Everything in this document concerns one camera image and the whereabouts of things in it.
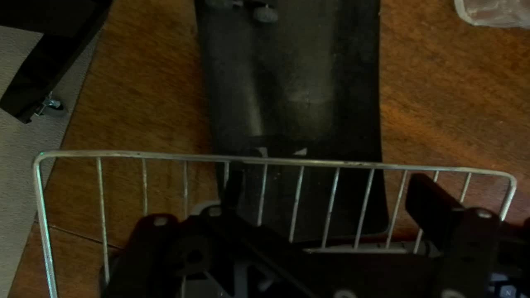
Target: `black object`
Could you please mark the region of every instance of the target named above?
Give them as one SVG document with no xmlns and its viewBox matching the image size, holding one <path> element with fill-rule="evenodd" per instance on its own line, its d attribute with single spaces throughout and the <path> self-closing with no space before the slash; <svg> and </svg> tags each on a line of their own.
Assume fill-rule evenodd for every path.
<svg viewBox="0 0 530 298">
<path fill-rule="evenodd" d="M 257 18 L 264 5 L 277 21 Z M 381 160 L 378 0 L 198 0 L 196 10 L 217 154 Z M 264 221 L 287 230 L 299 168 L 269 172 Z M 257 217 L 261 173 L 244 168 L 237 213 L 247 220 Z M 332 238 L 357 228 L 367 178 L 342 170 Z M 305 170 L 297 240 L 322 235 L 332 182 L 333 170 Z M 363 233 L 388 226 L 381 172 L 373 188 Z"/>
<path fill-rule="evenodd" d="M 102 28 L 111 0 L 4 0 L 0 24 L 42 31 L 0 99 L 0 107 L 30 122 L 72 63 Z"/>
<path fill-rule="evenodd" d="M 184 274 L 196 279 L 204 269 L 231 296 L 479 298 L 502 296 L 501 288 L 506 284 L 516 286 L 519 294 L 530 294 L 529 223 L 514 226 L 501 223 L 499 217 L 486 208 L 463 208 L 426 175 L 413 175 L 406 203 L 426 236 L 439 248 L 438 256 L 307 253 L 267 226 L 249 225 L 231 205 L 222 205 L 179 225 L 171 218 L 168 226 L 153 226 L 158 217 L 171 215 L 143 218 L 120 266 L 158 278 L 115 273 L 105 293 L 116 289 L 116 284 L 141 288 L 150 283 L 151 293 L 123 289 L 108 296 L 169 298 Z M 429 205 L 438 205 L 444 220 L 453 221 L 429 220 L 441 218 Z M 153 228 L 168 228 L 173 233 L 155 233 Z M 164 283 L 171 284 L 168 294 L 156 288 L 168 279 L 161 273 L 174 278 L 174 283 Z M 504 281 L 489 281 L 491 273 L 502 274 Z"/>
</svg>

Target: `white wire rack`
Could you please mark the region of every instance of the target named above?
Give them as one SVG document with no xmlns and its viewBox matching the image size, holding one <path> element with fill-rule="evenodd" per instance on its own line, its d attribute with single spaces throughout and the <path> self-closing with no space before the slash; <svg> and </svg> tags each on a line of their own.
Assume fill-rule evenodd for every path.
<svg viewBox="0 0 530 298">
<path fill-rule="evenodd" d="M 47 212 L 47 192 L 45 192 L 45 182 L 42 173 L 42 165 L 47 160 L 58 160 L 58 159 L 70 159 L 70 160 L 95 160 L 97 167 L 97 183 L 98 197 L 95 200 L 100 202 L 100 223 L 102 223 L 102 250 L 103 250 L 103 265 L 105 265 L 105 278 L 110 278 L 110 235 L 108 235 L 108 218 L 107 218 L 107 175 L 105 175 L 105 164 L 113 159 L 120 160 L 130 160 L 138 162 L 141 165 L 141 183 L 143 183 L 143 213 L 150 213 L 150 162 L 178 162 L 181 164 L 181 177 L 183 177 L 183 192 L 178 195 L 178 200 L 183 200 L 183 205 L 186 208 L 186 213 L 191 210 L 191 177 L 189 170 L 196 164 L 211 164 L 211 165 L 221 165 L 224 168 L 224 182 L 229 180 L 231 175 L 231 164 L 246 164 L 262 168 L 261 172 L 261 190 L 259 190 L 259 210 L 257 210 L 257 225 L 264 223 L 264 212 L 266 212 L 266 202 L 267 202 L 267 188 L 270 183 L 274 183 L 274 178 L 270 178 L 270 167 L 295 167 L 299 168 L 297 185 L 295 187 L 295 197 L 294 197 L 294 208 L 292 208 L 292 218 L 290 218 L 290 230 L 289 238 L 294 240 L 295 228 L 297 228 L 297 215 L 302 197 L 302 188 L 305 185 L 305 172 L 307 168 L 332 168 L 333 170 L 333 180 L 328 190 L 327 197 L 327 218 L 325 226 L 322 230 L 322 241 L 314 251 L 330 250 L 328 245 L 328 233 L 330 233 L 330 223 L 333 220 L 333 210 L 335 210 L 335 200 L 337 200 L 337 188 L 342 180 L 342 170 L 345 168 L 358 168 L 367 170 L 368 180 L 365 185 L 365 195 L 362 203 L 362 213 L 358 217 L 358 225 L 355 226 L 355 241 L 352 246 L 342 246 L 340 251 L 362 251 L 363 245 L 363 225 L 365 225 L 365 215 L 367 207 L 370 202 L 370 193 L 373 190 L 375 173 L 378 170 L 385 172 L 388 175 L 390 172 L 398 173 L 396 182 L 396 193 L 395 197 L 388 197 L 388 200 L 393 200 L 393 208 L 390 210 L 390 226 L 386 230 L 386 235 L 381 238 L 381 243 L 376 246 L 372 246 L 372 250 L 380 250 L 383 253 L 395 251 L 395 230 L 396 223 L 403 217 L 403 198 L 406 193 L 408 178 L 415 172 L 425 172 L 431 173 L 434 180 L 439 180 L 446 175 L 459 175 L 459 200 L 464 202 L 468 198 L 468 193 L 471 190 L 473 180 L 476 177 L 494 177 L 502 180 L 502 195 L 499 195 L 499 215 L 502 220 L 506 220 L 511 203 L 516 197 L 517 190 L 517 180 L 514 175 L 501 172 L 501 170 L 486 170 L 486 168 L 473 168 L 473 167 L 441 167 L 441 165 L 405 165 L 405 164 L 383 164 L 383 162 L 350 162 L 350 160 L 309 160 L 309 159 L 262 159 L 262 157 L 229 157 L 229 155 L 184 155 L 184 154 L 160 154 L 160 152 L 133 152 L 133 150 L 54 150 L 54 152 L 42 152 L 37 155 L 34 164 L 34 175 L 35 175 L 35 190 L 37 190 L 37 207 L 39 207 L 39 220 L 40 220 L 40 231 L 42 231 L 42 243 L 44 243 L 44 255 L 45 255 L 45 268 L 47 268 L 47 283 L 49 283 L 49 293 L 52 298 L 58 296 L 58 284 L 57 284 L 57 271 L 55 271 L 55 258 L 52 250 L 52 236 L 50 236 L 50 221 L 49 221 L 49 212 Z M 418 228 L 416 240 L 410 246 L 411 251 L 418 253 L 420 245 L 423 241 L 423 230 Z"/>
</svg>

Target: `floor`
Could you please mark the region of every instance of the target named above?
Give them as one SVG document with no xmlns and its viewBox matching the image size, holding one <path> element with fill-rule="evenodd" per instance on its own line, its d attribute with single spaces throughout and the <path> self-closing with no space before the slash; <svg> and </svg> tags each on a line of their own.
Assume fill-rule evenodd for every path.
<svg viewBox="0 0 530 298">
<path fill-rule="evenodd" d="M 0 94 L 40 38 L 40 33 L 0 26 Z M 92 44 L 57 87 L 70 107 L 65 114 L 37 116 L 32 124 L 22 124 L 0 111 L 0 296 L 9 294 L 35 217 L 32 160 L 40 150 L 60 147 L 93 49 Z"/>
<path fill-rule="evenodd" d="M 469 26 L 449 0 L 383 0 L 381 16 L 385 160 L 512 172 L 521 185 L 509 220 L 522 221 L 530 213 L 530 33 Z M 209 152 L 203 97 L 193 1 L 116 0 L 63 149 Z M 115 164 L 108 172 L 123 188 L 140 182 L 126 180 L 136 178 L 138 168 Z M 58 261 L 82 261 L 60 276 L 72 296 L 98 293 L 98 246 L 77 236 L 97 233 L 92 170 L 92 164 L 62 162 L 49 183 Z M 171 183 L 160 178 L 156 193 L 164 197 Z M 128 190 L 113 198 L 118 221 L 131 220 L 123 207 L 141 192 Z M 497 202 L 486 195 L 473 203 Z M 40 260 L 34 228 L 12 296 L 45 291 Z M 85 266 L 93 274 L 77 269 Z"/>
</svg>

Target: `wire basket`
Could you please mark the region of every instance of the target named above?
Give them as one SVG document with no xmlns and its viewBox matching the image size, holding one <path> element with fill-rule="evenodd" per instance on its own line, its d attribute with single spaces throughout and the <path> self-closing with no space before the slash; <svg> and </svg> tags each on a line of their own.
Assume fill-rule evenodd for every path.
<svg viewBox="0 0 530 298">
<path fill-rule="evenodd" d="M 95 190 L 93 200 L 98 202 L 97 217 L 93 218 L 98 223 L 98 236 L 92 235 L 92 238 L 102 243 L 102 256 L 103 256 L 103 274 L 108 281 L 111 269 L 111 251 L 113 248 L 120 248 L 128 236 L 130 230 L 118 230 L 123 233 L 121 240 L 116 240 L 116 230 L 113 230 L 113 223 L 116 220 L 110 218 L 110 195 L 113 187 L 108 180 L 113 180 L 113 175 L 120 175 L 120 180 L 126 183 L 126 187 L 136 187 L 138 198 L 131 198 L 130 202 L 140 202 L 138 212 L 133 212 L 133 217 L 140 218 L 143 215 L 161 212 L 156 208 L 155 197 L 160 193 L 163 187 L 158 187 L 158 177 L 169 177 L 168 180 L 179 180 L 174 187 L 176 190 L 166 192 L 173 193 L 171 203 L 174 203 L 173 213 L 179 218 L 186 218 L 194 213 L 198 205 L 209 205 L 217 202 L 214 197 L 206 197 L 211 200 L 204 200 L 201 195 L 216 195 L 217 183 L 216 172 L 222 172 L 222 182 L 226 183 L 231 177 L 231 165 L 244 164 L 259 168 L 261 172 L 261 188 L 259 188 L 259 210 L 256 212 L 256 225 L 264 223 L 264 213 L 267 212 L 267 190 L 272 187 L 275 178 L 272 178 L 272 167 L 290 167 L 297 170 L 297 182 L 294 187 L 292 197 L 292 217 L 290 226 L 285 231 L 290 241 L 295 241 L 295 230 L 299 221 L 299 208 L 304 202 L 302 188 L 305 187 L 305 172 L 309 168 L 328 168 L 333 172 L 333 178 L 328 183 L 328 197 L 327 202 L 327 215 L 322 226 L 322 238 L 319 245 L 309 248 L 312 251 L 381 251 L 381 253 L 398 253 L 398 251 L 413 251 L 421 253 L 423 248 L 423 230 L 416 226 L 416 223 L 408 218 L 408 213 L 403 210 L 405 193 L 408 188 L 408 180 L 411 173 L 423 172 L 429 173 L 433 180 L 441 183 L 448 192 L 458 197 L 461 202 L 481 203 L 484 205 L 484 198 L 487 197 L 492 205 L 489 208 L 499 212 L 501 218 L 506 220 L 509 215 L 511 203 L 514 200 L 517 190 L 517 180 L 514 175 L 501 172 L 501 170 L 486 170 L 486 168 L 471 168 L 471 167 L 439 167 L 439 165 L 405 165 L 405 164 L 383 164 L 383 162 L 350 162 L 350 160 L 309 160 L 309 159 L 264 159 L 264 157 L 227 157 L 227 155 L 184 155 L 184 154 L 158 154 L 158 152 L 133 152 L 133 150 L 54 150 L 42 152 L 34 164 L 35 173 L 35 190 L 37 190 L 37 205 L 39 205 L 39 221 L 42 233 L 42 245 L 45 255 L 45 269 L 47 269 L 47 283 L 49 293 L 52 298 L 58 296 L 58 281 L 57 281 L 57 266 L 54 258 L 54 243 L 52 243 L 52 226 L 54 212 L 50 208 L 50 202 L 54 200 L 55 192 L 47 195 L 45 182 L 44 182 L 44 164 L 55 162 L 55 170 L 58 170 L 60 162 L 68 162 L 72 167 L 80 168 L 80 177 L 72 177 L 70 180 L 88 180 L 90 187 Z M 113 162 L 126 162 L 125 173 L 116 173 L 110 170 Z M 164 164 L 163 175 L 156 173 L 151 167 L 153 164 Z M 333 213 L 337 210 L 337 188 L 342 182 L 343 170 L 365 170 L 367 172 L 367 185 L 363 188 L 363 203 L 362 212 L 357 217 L 357 226 L 353 228 L 353 240 L 350 245 L 332 246 L 330 245 L 330 223 L 333 221 Z M 372 198 L 373 182 L 376 173 L 381 172 L 385 175 L 385 187 L 390 207 L 390 225 L 385 233 L 376 236 L 363 235 L 367 207 Z M 206 180 L 211 180 L 214 187 L 204 190 Z M 130 213 L 126 202 L 120 200 L 120 210 Z M 410 235 L 413 240 L 401 241 L 398 230 L 401 223 L 408 225 Z"/>
</svg>

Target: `wood grain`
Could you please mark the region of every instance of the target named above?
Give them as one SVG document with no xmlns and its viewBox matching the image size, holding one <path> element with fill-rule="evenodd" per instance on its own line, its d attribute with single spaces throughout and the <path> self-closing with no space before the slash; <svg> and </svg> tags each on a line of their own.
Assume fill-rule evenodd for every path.
<svg viewBox="0 0 530 298">
<path fill-rule="evenodd" d="M 509 218 L 522 221 L 530 215 L 530 31 L 469 26 L 458 18 L 451 0 L 385 0 L 381 19 L 385 160 L 512 172 L 521 188 Z M 209 152 L 191 0 L 116 0 L 63 149 Z M 110 162 L 105 168 L 108 185 L 116 188 L 108 197 L 116 225 L 111 236 L 123 241 L 141 212 L 141 164 Z M 153 197 L 179 197 L 178 170 L 178 165 L 150 165 Z M 204 177 L 198 197 L 213 198 L 213 170 L 206 168 Z M 98 238 L 93 185 L 95 164 L 55 165 L 49 195 L 58 228 Z M 471 203 L 499 205 L 499 192 L 481 192 L 491 185 L 479 180 Z M 78 245 L 88 253 L 90 243 L 63 238 L 65 246 Z M 42 294 L 35 289 L 44 288 L 39 258 L 32 233 L 12 296 Z M 77 279 L 67 296 L 95 296 L 88 289 L 93 281 Z"/>
<path fill-rule="evenodd" d="M 100 296 L 102 245 L 67 231 L 52 231 L 58 289 L 63 296 Z M 49 296 L 39 226 L 34 226 L 10 296 Z"/>
</svg>

